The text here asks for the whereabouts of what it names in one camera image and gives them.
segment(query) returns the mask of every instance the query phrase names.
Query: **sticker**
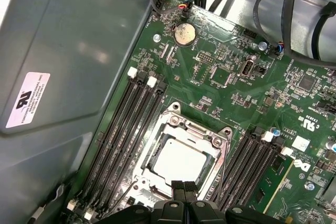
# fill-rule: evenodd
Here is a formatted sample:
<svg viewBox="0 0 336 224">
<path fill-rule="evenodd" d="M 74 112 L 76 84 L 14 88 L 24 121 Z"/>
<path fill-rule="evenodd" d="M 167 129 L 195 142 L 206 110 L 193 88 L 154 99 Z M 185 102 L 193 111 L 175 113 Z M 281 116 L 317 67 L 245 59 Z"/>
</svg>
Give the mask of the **sticker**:
<svg viewBox="0 0 336 224">
<path fill-rule="evenodd" d="M 49 73 L 27 73 L 9 116 L 6 128 L 32 122 L 49 77 Z"/>
<path fill-rule="evenodd" d="M 309 143 L 309 140 L 301 136 L 297 136 L 292 144 L 292 147 L 298 149 L 299 151 L 305 152 L 307 147 L 309 146 Z"/>
</svg>

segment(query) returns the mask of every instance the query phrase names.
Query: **cpu socket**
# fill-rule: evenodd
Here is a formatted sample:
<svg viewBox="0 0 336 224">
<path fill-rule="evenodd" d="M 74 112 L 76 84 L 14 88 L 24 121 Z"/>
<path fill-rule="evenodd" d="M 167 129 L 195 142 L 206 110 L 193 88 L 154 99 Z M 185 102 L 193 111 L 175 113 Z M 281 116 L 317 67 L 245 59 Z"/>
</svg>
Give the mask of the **cpu socket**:
<svg viewBox="0 0 336 224">
<path fill-rule="evenodd" d="M 152 206 L 171 198 L 171 181 L 194 181 L 198 199 L 204 199 L 229 150 L 232 130 L 219 133 L 181 115 L 172 103 L 158 118 L 133 171 L 135 188 L 129 197 Z"/>
</svg>

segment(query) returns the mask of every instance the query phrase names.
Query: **ram slot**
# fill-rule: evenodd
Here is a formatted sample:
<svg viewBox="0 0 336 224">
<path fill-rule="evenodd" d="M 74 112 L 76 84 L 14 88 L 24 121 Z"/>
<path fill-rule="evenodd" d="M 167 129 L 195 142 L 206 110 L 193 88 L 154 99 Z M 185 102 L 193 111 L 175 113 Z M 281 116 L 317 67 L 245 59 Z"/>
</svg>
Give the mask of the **ram slot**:
<svg viewBox="0 0 336 224">
<path fill-rule="evenodd" d="M 122 123 L 119 127 L 116 127 L 116 129 L 113 131 L 114 134 L 112 134 L 109 138 L 109 142 L 112 143 L 110 147 L 110 151 L 108 156 L 104 159 L 103 165 L 101 166 L 101 169 L 99 171 L 99 178 L 96 179 L 95 185 L 92 188 L 91 192 L 91 199 L 89 201 L 89 204 L 96 201 L 97 196 L 99 195 L 100 191 L 102 190 L 104 183 L 106 179 L 108 178 L 108 174 L 110 169 L 112 168 L 114 161 L 117 157 L 118 151 L 122 145 L 122 142 L 124 140 L 123 134 L 129 129 L 130 126 L 130 120 L 131 117 L 135 115 L 135 111 L 137 111 L 140 106 L 139 103 L 135 101 L 139 101 L 143 87 L 141 86 L 142 83 L 139 83 L 139 87 L 136 89 L 134 97 L 132 97 L 129 110 L 123 117 Z"/>
<path fill-rule="evenodd" d="M 223 204 L 221 210 L 226 210 L 232 205 L 235 205 L 241 194 L 245 194 L 252 175 L 258 167 L 258 164 L 264 163 L 264 155 L 268 153 L 268 147 L 258 143 L 257 148 L 253 151 L 251 159 L 248 160 L 246 168 L 243 170 L 243 175 L 238 179 L 235 189 L 230 193 L 229 198 Z"/>
<path fill-rule="evenodd" d="M 103 139 L 100 141 L 98 150 L 96 152 L 96 155 L 94 157 L 94 161 L 92 162 L 92 165 L 89 170 L 89 174 L 86 178 L 86 181 L 84 183 L 83 187 L 83 197 L 86 197 L 97 174 L 98 170 L 102 164 L 103 158 L 104 158 L 104 153 L 108 150 L 107 145 L 109 144 L 108 138 L 109 135 L 111 134 L 111 131 L 114 129 L 115 125 L 117 124 L 117 121 L 120 119 L 121 113 L 123 113 L 123 110 L 125 108 L 125 104 L 129 102 L 129 96 L 131 95 L 131 92 L 134 90 L 134 86 L 136 85 L 135 82 L 132 82 L 130 80 L 127 84 L 127 87 L 123 93 L 122 98 L 119 101 L 119 104 L 117 105 L 117 109 L 113 115 L 113 118 L 109 124 L 108 130 L 106 134 L 104 135 Z"/>
<path fill-rule="evenodd" d="M 238 162 L 239 157 L 241 157 L 242 152 L 245 151 L 245 149 L 247 148 L 246 146 L 249 143 L 249 137 L 247 136 L 249 135 L 249 133 L 246 133 L 245 136 L 243 137 L 243 139 L 241 139 L 237 145 L 237 147 L 235 148 L 233 155 L 231 157 L 231 159 L 229 160 L 226 168 L 225 168 L 225 174 L 230 174 L 234 168 L 234 165 L 236 164 L 236 162 Z M 222 188 L 223 185 L 225 183 L 225 181 L 227 180 L 228 176 L 225 176 L 223 178 L 223 183 L 222 183 Z M 214 188 L 214 193 L 212 195 L 212 197 L 210 198 L 211 201 L 215 202 L 217 200 L 218 197 L 218 187 L 219 184 L 216 185 L 216 187 Z"/>
<path fill-rule="evenodd" d="M 123 157 L 125 153 L 128 155 L 128 151 L 131 148 L 131 145 L 133 144 L 132 143 L 133 135 L 151 99 L 152 94 L 153 94 L 153 89 L 147 86 L 141 95 L 141 99 L 137 102 L 136 108 L 138 108 L 139 110 L 134 111 L 135 116 L 128 122 L 130 127 L 126 127 L 125 130 L 123 131 L 123 134 L 121 137 L 121 140 L 122 140 L 121 146 L 116 150 L 117 154 L 116 154 L 116 158 L 114 159 L 115 161 L 113 161 L 111 169 L 108 173 L 108 177 L 106 181 L 104 182 L 104 185 L 102 186 L 102 190 L 97 196 L 97 198 L 99 198 L 99 205 L 101 205 L 102 202 L 104 202 L 107 196 L 107 193 L 109 192 L 109 189 L 111 188 L 113 184 L 115 171 L 118 168 L 118 165 L 123 162 Z"/>
<path fill-rule="evenodd" d="M 160 101 L 163 97 L 165 89 L 166 89 L 166 84 L 165 83 L 160 82 L 157 85 L 157 89 L 154 92 L 154 102 L 149 105 L 149 112 L 144 117 L 143 123 L 141 124 L 141 126 L 138 130 L 138 134 L 134 138 L 130 154 L 128 156 L 126 156 L 126 159 L 125 159 L 123 165 L 119 166 L 118 170 L 120 170 L 121 172 L 119 173 L 117 171 L 118 179 L 111 187 L 111 190 L 109 192 L 109 196 L 107 198 L 107 202 L 105 203 L 105 205 L 103 207 L 104 211 L 108 211 L 109 208 L 111 207 L 111 205 L 113 203 L 114 196 L 118 192 L 119 185 L 121 184 L 121 182 L 124 179 L 125 174 L 129 170 L 127 167 L 129 167 L 131 165 L 131 162 L 134 159 L 135 154 L 138 153 L 138 151 L 139 151 L 140 144 L 143 142 L 143 137 L 145 136 L 145 134 L 148 130 L 148 127 L 150 126 L 150 124 L 151 124 L 151 122 L 152 122 L 152 120 L 155 116 L 156 110 L 157 110 L 157 108 L 160 104 Z"/>
<path fill-rule="evenodd" d="M 255 153 L 255 149 L 258 148 L 256 141 L 250 141 L 243 154 L 239 157 L 239 162 L 236 162 L 233 171 L 230 174 L 226 174 L 226 178 L 223 182 L 222 194 L 220 196 L 219 209 L 223 208 L 225 202 L 229 198 L 229 194 L 236 188 L 239 183 L 239 179 L 244 175 L 245 167 L 247 166 L 250 157 Z"/>
<path fill-rule="evenodd" d="M 277 152 L 275 149 L 270 149 L 268 153 L 265 154 L 264 161 L 262 163 L 258 164 L 258 167 L 256 168 L 254 174 L 252 175 L 252 180 L 250 181 L 246 193 L 243 195 L 242 199 L 239 201 L 241 204 L 246 204 L 253 191 L 255 190 L 256 186 L 258 185 L 261 177 L 265 173 L 266 169 L 271 165 L 271 163 L 274 161 L 274 159 L 277 156 Z"/>
</svg>

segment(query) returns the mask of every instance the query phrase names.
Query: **black dimm slot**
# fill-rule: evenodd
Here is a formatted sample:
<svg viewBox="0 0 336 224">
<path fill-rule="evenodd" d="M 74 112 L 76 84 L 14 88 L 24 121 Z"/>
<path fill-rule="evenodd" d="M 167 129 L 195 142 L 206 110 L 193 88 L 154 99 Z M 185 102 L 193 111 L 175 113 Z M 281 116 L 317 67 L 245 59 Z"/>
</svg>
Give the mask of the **black dimm slot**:
<svg viewBox="0 0 336 224">
<path fill-rule="evenodd" d="M 121 108 L 126 103 L 127 97 L 130 95 L 133 86 L 134 86 L 134 83 L 132 83 L 132 81 L 129 80 L 129 82 L 127 83 L 126 89 L 125 89 L 125 91 L 124 91 L 124 93 L 122 95 L 122 98 L 120 99 L 120 101 L 119 101 L 119 103 L 117 105 L 117 109 L 116 109 L 116 111 L 115 111 L 115 113 L 113 115 L 113 118 L 112 118 L 112 120 L 111 120 L 111 122 L 109 124 L 108 130 L 107 130 L 106 134 L 104 135 L 103 139 L 100 141 L 98 150 L 97 150 L 97 152 L 95 154 L 94 160 L 93 160 L 92 165 L 91 165 L 91 167 L 89 169 L 89 174 L 88 174 L 88 176 L 87 176 L 87 178 L 85 180 L 84 186 L 83 186 L 84 197 L 87 194 L 89 183 L 95 179 L 94 176 L 93 176 L 93 174 L 94 174 L 93 171 L 94 171 L 95 167 L 98 166 L 98 163 L 99 163 L 98 159 L 101 156 L 102 150 L 107 145 L 106 137 L 110 134 L 110 131 L 113 128 L 113 125 L 115 124 L 117 118 L 119 117 L 119 115 L 121 113 Z"/>
<path fill-rule="evenodd" d="M 261 177 L 263 176 L 263 174 L 265 173 L 267 167 L 270 166 L 271 162 L 274 160 L 274 158 L 277 155 L 277 152 L 273 149 L 271 149 L 267 154 L 267 157 L 265 158 L 265 161 L 263 163 L 260 163 L 259 166 L 257 167 L 255 174 L 253 174 L 253 180 L 251 181 L 245 196 L 243 197 L 243 199 L 241 199 L 240 202 L 242 202 L 243 204 L 246 204 L 247 201 L 249 201 L 253 191 L 255 190 L 259 180 L 261 179 Z"/>
<path fill-rule="evenodd" d="M 248 143 L 248 147 L 243 152 L 243 155 L 240 157 L 240 161 L 237 162 L 237 164 L 234 167 L 234 170 L 231 174 L 228 174 L 227 177 L 229 177 L 227 182 L 224 182 L 224 187 L 222 189 L 222 195 L 220 196 L 220 206 L 219 209 L 223 208 L 229 193 L 235 188 L 237 185 L 238 179 L 241 177 L 241 175 L 245 172 L 246 164 L 248 163 L 250 157 L 252 156 L 255 148 L 257 148 L 258 143 L 256 141 L 251 141 Z"/>
<path fill-rule="evenodd" d="M 131 125 L 131 129 L 126 128 L 124 130 L 126 132 L 126 135 L 123 137 L 124 141 L 122 142 L 120 148 L 117 149 L 118 154 L 117 154 L 116 160 L 115 160 L 115 162 L 113 162 L 113 166 L 111 167 L 111 169 L 109 171 L 108 178 L 106 179 L 106 181 L 103 185 L 103 188 L 102 188 L 102 190 L 101 190 L 101 192 L 98 196 L 98 198 L 100 198 L 100 204 L 101 204 L 102 201 L 104 201 L 104 199 L 107 195 L 106 191 L 108 191 L 109 188 L 112 186 L 115 171 L 116 171 L 118 165 L 122 161 L 123 154 L 126 152 L 127 148 L 130 145 L 130 142 L 132 140 L 132 136 L 135 132 L 135 129 L 137 128 L 137 125 L 139 124 L 139 121 L 142 118 L 144 110 L 146 109 L 146 106 L 149 103 L 149 100 L 152 96 L 152 93 L 153 93 L 152 91 L 153 90 L 150 89 L 148 86 L 144 89 L 143 95 L 141 96 L 141 98 L 138 101 L 138 104 L 136 105 L 137 109 L 140 108 L 140 110 L 139 110 L 139 112 L 137 111 L 137 109 L 134 111 L 135 116 L 129 122 L 129 124 Z"/>
<path fill-rule="evenodd" d="M 267 147 L 265 145 L 259 145 L 254 150 L 254 153 L 252 154 L 251 159 L 248 161 L 248 164 L 246 166 L 247 168 L 244 169 L 243 177 L 240 177 L 238 179 L 239 183 L 235 186 L 234 192 L 231 193 L 229 198 L 226 200 L 223 208 L 221 209 L 222 211 L 226 210 L 232 205 L 235 205 L 240 195 L 245 193 L 248 182 L 250 181 L 254 171 L 257 169 L 257 164 L 259 164 L 260 161 L 262 162 L 262 158 L 266 150 Z"/>
<path fill-rule="evenodd" d="M 103 165 L 101 167 L 101 172 L 102 174 L 100 174 L 99 179 L 96 179 L 96 184 L 93 187 L 92 193 L 91 193 L 91 200 L 90 202 L 94 202 L 97 198 L 98 193 L 100 192 L 100 190 L 102 189 L 102 186 L 105 182 L 105 180 L 108 177 L 108 172 L 111 169 L 111 166 L 113 165 L 113 161 L 114 158 L 116 156 L 116 151 L 118 150 L 118 148 L 120 147 L 122 140 L 120 140 L 120 137 L 122 136 L 122 133 L 124 132 L 124 130 L 126 129 L 126 126 L 128 125 L 131 116 L 133 115 L 134 112 L 134 108 L 136 107 L 137 103 L 134 101 L 139 100 L 139 96 L 141 95 L 141 89 L 142 87 L 139 86 L 136 89 L 135 92 L 135 96 L 133 99 L 131 99 L 131 106 L 128 109 L 126 116 L 124 117 L 124 119 L 122 120 L 122 124 L 120 127 L 118 127 L 118 129 L 115 132 L 114 136 L 110 137 L 109 142 L 112 142 L 112 146 L 110 148 L 108 157 L 104 159 Z"/>
<path fill-rule="evenodd" d="M 153 105 L 150 106 L 150 111 L 147 114 L 145 122 L 142 124 L 142 126 L 140 128 L 139 134 L 137 134 L 137 136 L 135 137 L 135 140 L 134 140 L 135 145 L 132 147 L 131 153 L 128 156 L 127 161 L 126 161 L 126 163 L 124 165 L 125 167 L 128 167 L 131 164 L 131 162 L 132 162 L 132 160 L 134 158 L 134 155 L 137 153 L 137 151 L 138 151 L 138 149 L 140 147 L 140 144 L 142 143 L 143 137 L 145 136 L 145 134 L 146 134 L 146 132 L 148 130 L 148 127 L 149 127 L 150 123 L 153 120 L 155 112 L 156 112 L 156 110 L 157 110 L 157 108 L 158 108 L 158 106 L 159 106 L 159 104 L 161 102 L 161 99 L 163 97 L 165 88 L 166 88 L 166 85 L 163 86 L 163 83 L 161 83 L 161 89 L 157 89 L 155 91 L 156 100 L 154 101 Z M 110 195 L 109 195 L 109 198 L 108 198 L 108 202 L 104 206 L 105 211 L 108 211 L 108 209 L 111 207 L 111 204 L 113 202 L 113 196 L 117 193 L 117 190 L 119 189 L 118 185 L 124 179 L 124 176 L 125 176 L 126 172 L 127 172 L 127 169 L 122 169 L 122 172 L 119 175 L 119 178 L 118 178 L 117 182 L 113 185 L 113 188 L 112 188 L 112 190 L 110 192 Z"/>
<path fill-rule="evenodd" d="M 240 157 L 241 152 L 243 152 L 246 148 L 246 145 L 248 144 L 248 140 L 249 138 L 247 136 L 244 136 L 243 139 L 241 139 L 237 145 L 237 147 L 235 148 L 231 159 L 229 160 L 226 168 L 225 168 L 225 174 L 229 174 L 232 171 L 232 168 L 234 167 L 234 164 L 237 162 L 238 158 Z M 215 202 L 217 197 L 218 197 L 218 187 L 219 187 L 219 183 L 218 185 L 216 185 L 215 189 L 214 189 L 214 193 L 211 197 L 211 201 Z"/>
<path fill-rule="evenodd" d="M 108 151 L 111 149 L 111 146 L 113 144 L 113 142 L 112 142 L 113 137 L 115 136 L 115 134 L 117 132 L 117 129 L 119 128 L 120 123 L 122 122 L 122 119 L 125 117 L 126 113 L 128 112 L 128 110 L 130 108 L 129 103 L 132 102 L 131 98 L 134 96 L 137 89 L 138 89 L 138 85 L 136 83 L 134 83 L 134 85 L 132 86 L 132 89 L 130 90 L 129 95 L 126 97 L 125 103 L 123 103 L 123 106 L 121 106 L 120 113 L 115 117 L 116 118 L 115 124 L 112 125 L 111 132 L 106 137 L 105 147 L 104 147 L 104 149 L 102 150 L 102 153 L 99 156 L 97 165 L 94 167 L 93 176 L 92 176 L 93 179 L 91 180 L 91 183 L 88 185 L 86 194 L 83 195 L 86 198 L 91 197 L 90 193 L 92 192 L 92 188 L 95 186 L 95 183 L 97 182 L 97 176 L 100 174 L 101 167 L 104 165 L 105 157 L 108 154 Z"/>
</svg>

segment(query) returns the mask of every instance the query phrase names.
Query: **motherboard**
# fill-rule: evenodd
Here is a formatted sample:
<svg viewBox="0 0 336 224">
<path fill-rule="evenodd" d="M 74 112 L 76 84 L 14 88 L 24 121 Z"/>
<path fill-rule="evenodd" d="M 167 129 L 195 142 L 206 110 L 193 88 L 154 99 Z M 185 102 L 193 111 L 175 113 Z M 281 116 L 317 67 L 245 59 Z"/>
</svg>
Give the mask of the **motherboard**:
<svg viewBox="0 0 336 224">
<path fill-rule="evenodd" d="M 158 0 L 169 8 L 181 0 Z M 153 12 L 73 183 L 65 223 L 170 199 L 336 223 L 336 72 L 197 6 Z"/>
</svg>

